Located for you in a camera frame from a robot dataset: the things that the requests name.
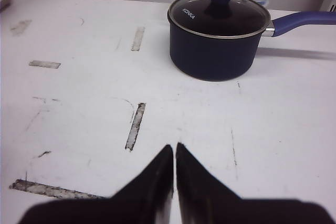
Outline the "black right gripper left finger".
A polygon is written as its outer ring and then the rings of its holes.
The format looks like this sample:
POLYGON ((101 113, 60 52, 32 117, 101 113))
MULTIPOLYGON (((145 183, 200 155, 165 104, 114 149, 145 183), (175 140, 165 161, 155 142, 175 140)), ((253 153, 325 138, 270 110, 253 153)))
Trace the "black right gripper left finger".
POLYGON ((105 199, 64 199, 37 204, 20 223, 169 223, 173 150, 164 146, 148 166, 105 199))

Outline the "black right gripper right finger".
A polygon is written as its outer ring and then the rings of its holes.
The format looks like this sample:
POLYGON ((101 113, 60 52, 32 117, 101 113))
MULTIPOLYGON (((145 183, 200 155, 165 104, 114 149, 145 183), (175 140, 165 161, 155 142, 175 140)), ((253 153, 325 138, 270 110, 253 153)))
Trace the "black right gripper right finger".
POLYGON ((185 147, 176 147, 176 182, 183 223, 334 223, 318 204, 247 198, 214 177, 185 147))

